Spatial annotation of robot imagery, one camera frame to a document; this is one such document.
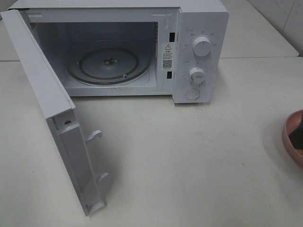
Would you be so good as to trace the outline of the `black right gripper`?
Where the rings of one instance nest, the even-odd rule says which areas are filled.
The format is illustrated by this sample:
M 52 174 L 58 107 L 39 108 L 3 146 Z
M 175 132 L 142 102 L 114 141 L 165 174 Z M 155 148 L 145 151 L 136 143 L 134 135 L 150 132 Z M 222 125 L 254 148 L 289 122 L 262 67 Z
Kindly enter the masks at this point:
M 288 122 L 288 137 L 295 149 L 303 149 L 303 120 L 290 119 Z

